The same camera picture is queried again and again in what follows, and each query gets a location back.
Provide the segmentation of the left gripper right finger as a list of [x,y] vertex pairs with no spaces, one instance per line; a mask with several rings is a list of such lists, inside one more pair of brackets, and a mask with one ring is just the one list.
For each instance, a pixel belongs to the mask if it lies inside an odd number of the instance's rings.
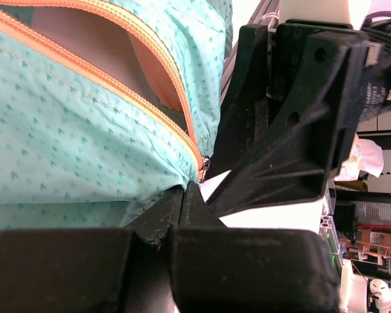
[[339,278],[308,230],[226,227],[190,183],[170,237],[180,312],[338,312]]

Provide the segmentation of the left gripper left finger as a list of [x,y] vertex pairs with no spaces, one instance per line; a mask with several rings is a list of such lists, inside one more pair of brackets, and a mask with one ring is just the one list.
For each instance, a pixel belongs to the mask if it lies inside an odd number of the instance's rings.
[[172,188],[126,228],[0,231],[0,312],[173,312]]

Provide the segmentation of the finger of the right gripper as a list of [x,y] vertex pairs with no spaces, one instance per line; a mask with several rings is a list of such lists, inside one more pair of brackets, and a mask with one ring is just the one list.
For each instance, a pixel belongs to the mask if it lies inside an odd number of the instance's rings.
[[241,27],[235,65],[221,105],[218,135],[206,179],[232,169],[255,141],[255,103],[265,98],[267,65],[268,27]]
[[218,216],[318,200],[349,156],[366,91],[361,31],[307,38],[298,76],[274,122],[212,193]]

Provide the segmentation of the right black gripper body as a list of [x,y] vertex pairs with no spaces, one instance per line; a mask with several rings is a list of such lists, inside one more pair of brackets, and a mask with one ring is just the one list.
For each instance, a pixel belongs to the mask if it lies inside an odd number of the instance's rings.
[[[270,96],[281,108],[302,61],[307,37],[322,31],[350,31],[352,25],[339,22],[289,19],[277,26],[272,36]],[[361,30],[380,45],[377,62],[363,69],[366,102],[360,121],[391,111],[391,12],[376,12],[364,19]]]

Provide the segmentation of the silver zipper slider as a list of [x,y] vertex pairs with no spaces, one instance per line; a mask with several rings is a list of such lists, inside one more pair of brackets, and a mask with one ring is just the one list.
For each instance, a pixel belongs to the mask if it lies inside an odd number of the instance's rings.
[[205,176],[206,176],[206,173],[209,170],[209,168],[210,168],[210,158],[206,156],[203,158],[203,164],[202,164],[202,167],[199,171],[199,180],[201,182],[203,182],[205,180]]

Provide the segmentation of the orange and teal hooded jacket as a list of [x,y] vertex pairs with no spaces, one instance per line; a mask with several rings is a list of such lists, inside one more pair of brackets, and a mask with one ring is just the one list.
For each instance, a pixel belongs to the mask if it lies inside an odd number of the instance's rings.
[[230,1],[0,1],[0,230],[125,226],[199,183]]

